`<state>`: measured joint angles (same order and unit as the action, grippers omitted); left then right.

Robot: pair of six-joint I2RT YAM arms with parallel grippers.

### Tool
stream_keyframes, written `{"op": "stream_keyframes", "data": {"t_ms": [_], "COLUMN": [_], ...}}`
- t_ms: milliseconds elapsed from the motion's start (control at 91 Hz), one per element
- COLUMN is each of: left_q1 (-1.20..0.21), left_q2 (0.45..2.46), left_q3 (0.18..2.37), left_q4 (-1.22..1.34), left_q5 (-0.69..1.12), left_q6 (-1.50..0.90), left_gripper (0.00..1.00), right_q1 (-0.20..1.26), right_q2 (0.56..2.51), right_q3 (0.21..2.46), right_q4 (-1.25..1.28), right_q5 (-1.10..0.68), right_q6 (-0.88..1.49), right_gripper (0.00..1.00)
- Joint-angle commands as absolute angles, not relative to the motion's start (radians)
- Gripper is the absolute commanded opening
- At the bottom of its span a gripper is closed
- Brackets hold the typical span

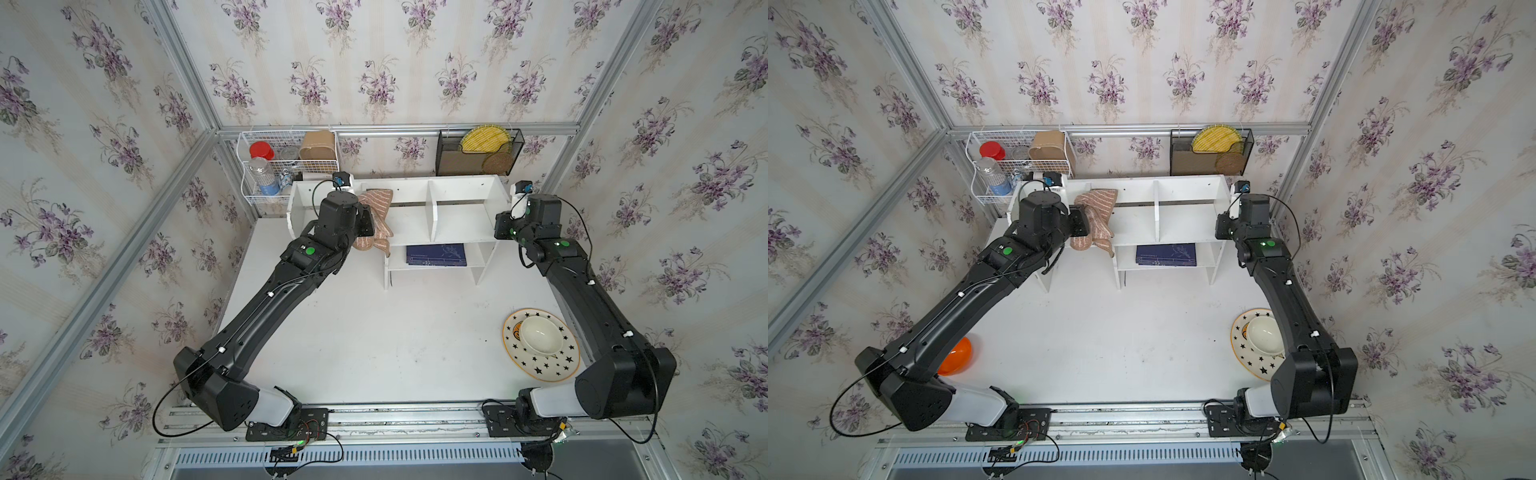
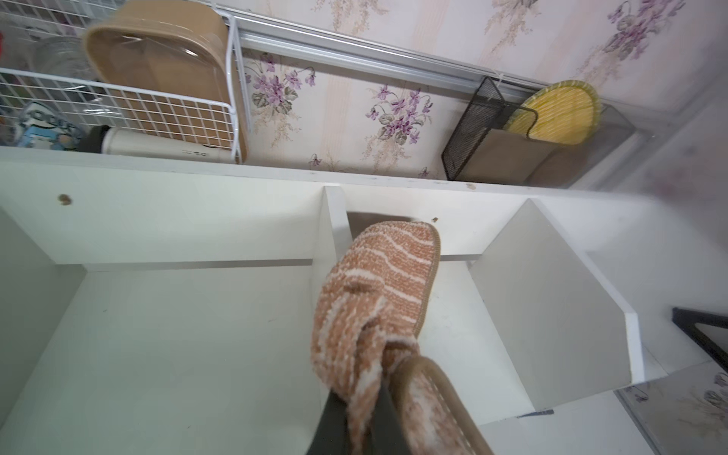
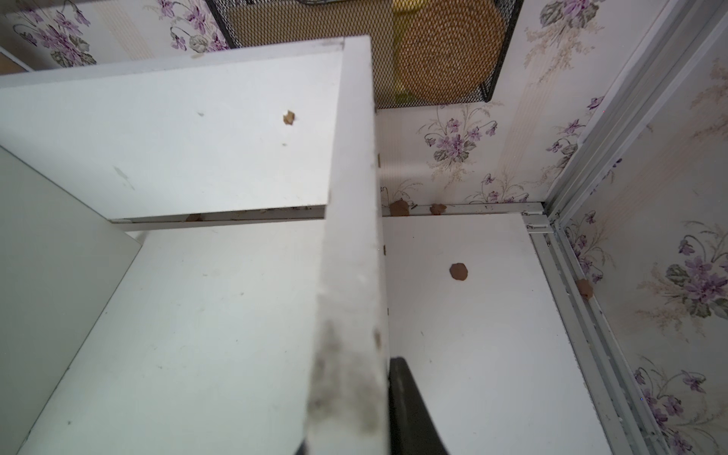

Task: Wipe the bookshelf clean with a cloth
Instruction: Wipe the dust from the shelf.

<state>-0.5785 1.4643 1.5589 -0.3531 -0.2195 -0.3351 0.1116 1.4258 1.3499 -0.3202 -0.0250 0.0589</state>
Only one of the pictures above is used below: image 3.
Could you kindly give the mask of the white wooden bookshelf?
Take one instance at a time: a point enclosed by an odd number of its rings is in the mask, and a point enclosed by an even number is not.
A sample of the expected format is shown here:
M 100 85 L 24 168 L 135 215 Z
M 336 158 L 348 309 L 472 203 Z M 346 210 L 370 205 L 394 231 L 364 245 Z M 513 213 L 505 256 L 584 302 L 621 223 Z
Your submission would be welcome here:
M 386 454 L 372 41 L 1 80 L 1 449 Z

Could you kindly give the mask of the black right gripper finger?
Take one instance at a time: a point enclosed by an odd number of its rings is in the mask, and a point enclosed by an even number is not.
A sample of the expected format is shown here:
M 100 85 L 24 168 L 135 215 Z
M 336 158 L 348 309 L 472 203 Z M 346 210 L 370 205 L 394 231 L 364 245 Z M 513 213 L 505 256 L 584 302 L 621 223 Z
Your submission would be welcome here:
M 392 454 L 449 454 L 405 358 L 390 359 L 389 410 Z

